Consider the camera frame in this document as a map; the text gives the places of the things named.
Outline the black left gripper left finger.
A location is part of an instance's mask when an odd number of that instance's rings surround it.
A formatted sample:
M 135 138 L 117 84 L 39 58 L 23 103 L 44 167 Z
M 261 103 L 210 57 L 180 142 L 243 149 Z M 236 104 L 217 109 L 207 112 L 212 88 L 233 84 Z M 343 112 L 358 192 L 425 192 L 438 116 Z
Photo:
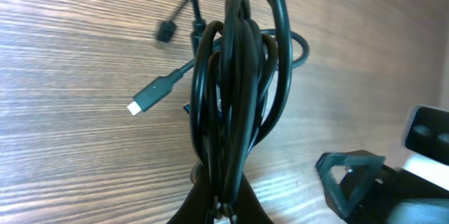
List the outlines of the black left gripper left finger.
M 209 181 L 208 169 L 197 163 L 191 170 L 191 179 L 196 179 L 187 198 L 177 210 L 168 224 L 213 224 L 210 212 L 213 196 Z

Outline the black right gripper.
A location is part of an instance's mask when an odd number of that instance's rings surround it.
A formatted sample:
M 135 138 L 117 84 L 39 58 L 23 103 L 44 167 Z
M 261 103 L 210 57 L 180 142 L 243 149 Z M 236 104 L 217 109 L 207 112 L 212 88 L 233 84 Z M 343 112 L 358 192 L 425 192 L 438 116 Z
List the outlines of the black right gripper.
M 347 223 L 448 224 L 448 191 L 366 150 L 325 152 L 316 163 L 326 204 Z

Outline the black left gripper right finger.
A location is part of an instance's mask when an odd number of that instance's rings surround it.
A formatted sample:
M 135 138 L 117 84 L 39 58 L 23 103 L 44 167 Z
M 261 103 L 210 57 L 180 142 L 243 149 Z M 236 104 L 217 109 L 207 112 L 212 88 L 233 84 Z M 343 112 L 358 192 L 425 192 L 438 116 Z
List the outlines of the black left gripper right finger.
M 239 193 L 232 204 L 238 224 L 274 224 L 262 208 L 245 175 L 242 176 Z

